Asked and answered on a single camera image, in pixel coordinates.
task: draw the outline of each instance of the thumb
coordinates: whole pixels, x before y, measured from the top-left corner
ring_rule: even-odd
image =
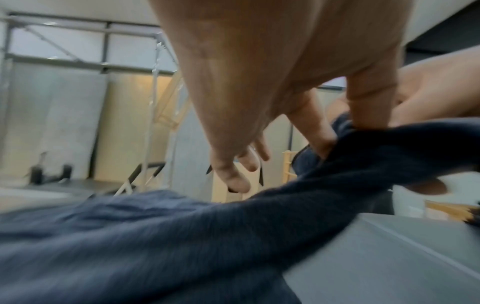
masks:
[[[324,117],[317,90],[295,95],[292,102],[296,107],[286,114],[288,119],[305,136],[315,153],[326,159],[337,142],[337,135]]]

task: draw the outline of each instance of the skin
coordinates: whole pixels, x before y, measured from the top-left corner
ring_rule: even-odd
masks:
[[[434,119],[480,117],[480,47],[438,56],[403,67],[399,70],[399,85],[395,107],[389,122],[391,127]],[[333,122],[350,110],[350,101],[341,95],[326,110]],[[457,172],[471,171],[468,168]],[[447,187],[440,180],[409,186],[421,194],[445,194]]]
[[[336,135],[313,91],[346,76],[357,128],[388,126],[413,0],[150,0],[178,57],[213,169],[248,192],[263,131],[279,115],[326,157]]]

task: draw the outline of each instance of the hand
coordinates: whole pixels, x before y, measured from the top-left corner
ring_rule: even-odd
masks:
[[[286,114],[325,158],[336,137],[315,87],[347,77],[353,123],[386,128],[412,0],[150,0],[174,47],[211,145],[211,164],[234,191],[269,159],[263,131]]]

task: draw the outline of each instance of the ceiling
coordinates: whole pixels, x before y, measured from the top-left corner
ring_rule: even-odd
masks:
[[[411,41],[455,14],[474,0],[416,0],[415,9],[406,33]],[[5,12],[26,12],[156,24],[147,0],[0,0]]]

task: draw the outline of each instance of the navy blue cloth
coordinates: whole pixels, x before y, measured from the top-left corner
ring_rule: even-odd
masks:
[[[345,128],[321,166],[244,202],[159,191],[5,214],[0,303],[299,303],[282,272],[372,197],[479,158],[478,119]]]

